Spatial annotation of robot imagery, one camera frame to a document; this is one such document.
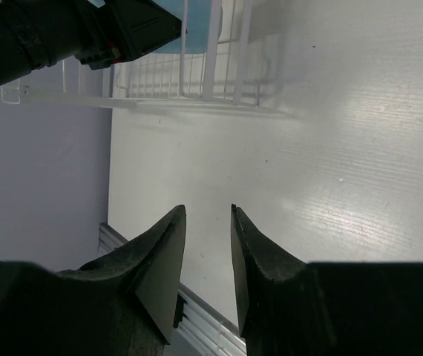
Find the dish rack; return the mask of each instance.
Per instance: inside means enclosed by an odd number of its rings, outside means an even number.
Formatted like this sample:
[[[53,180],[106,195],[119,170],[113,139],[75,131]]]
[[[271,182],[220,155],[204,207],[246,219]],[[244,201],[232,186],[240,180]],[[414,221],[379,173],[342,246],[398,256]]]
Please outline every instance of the dish rack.
[[[259,84],[246,79],[252,2],[211,0],[207,51],[203,54],[186,53],[188,0],[183,0],[180,53],[150,53],[101,71],[66,59],[4,85],[2,101],[48,100],[101,108],[136,108],[152,102],[257,107]]]

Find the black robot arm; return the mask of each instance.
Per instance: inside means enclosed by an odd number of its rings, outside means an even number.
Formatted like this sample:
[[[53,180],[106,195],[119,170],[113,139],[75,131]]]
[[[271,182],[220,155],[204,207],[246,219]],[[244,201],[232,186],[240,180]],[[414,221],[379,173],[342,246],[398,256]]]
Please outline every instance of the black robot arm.
[[[75,56],[91,69],[130,62],[180,37],[181,21],[151,0],[0,1],[0,86]]]

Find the white table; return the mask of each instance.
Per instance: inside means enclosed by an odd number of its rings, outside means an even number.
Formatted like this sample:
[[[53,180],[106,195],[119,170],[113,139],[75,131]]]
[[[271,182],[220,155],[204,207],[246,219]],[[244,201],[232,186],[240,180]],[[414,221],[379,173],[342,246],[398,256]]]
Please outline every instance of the white table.
[[[109,223],[132,238],[185,204],[182,282],[234,323],[232,203],[305,261],[423,260],[423,1],[253,16],[249,75],[284,115],[117,109],[111,145]]]

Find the light blue object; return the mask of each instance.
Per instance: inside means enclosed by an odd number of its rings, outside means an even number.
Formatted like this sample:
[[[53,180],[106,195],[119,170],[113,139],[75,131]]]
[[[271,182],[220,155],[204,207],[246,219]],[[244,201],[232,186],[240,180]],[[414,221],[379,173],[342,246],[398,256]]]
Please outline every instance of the light blue object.
[[[104,0],[88,0],[91,4],[101,7]],[[183,17],[183,0],[154,0],[154,2],[167,10],[175,17]],[[210,16],[212,0],[188,0],[188,20],[186,53],[205,53],[209,41]],[[220,33],[223,23],[223,10],[220,17]],[[182,40],[176,39],[165,46],[155,50],[155,53],[180,53]]]

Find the table surface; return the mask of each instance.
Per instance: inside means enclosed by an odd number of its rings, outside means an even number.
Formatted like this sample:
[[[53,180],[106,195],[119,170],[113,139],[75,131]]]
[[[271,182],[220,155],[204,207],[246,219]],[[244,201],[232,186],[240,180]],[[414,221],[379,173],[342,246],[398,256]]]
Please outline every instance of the table surface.
[[[109,223],[185,204],[182,282],[234,323],[232,203],[304,261],[423,260],[423,1],[256,2],[249,48],[279,114],[117,109],[111,143]]]

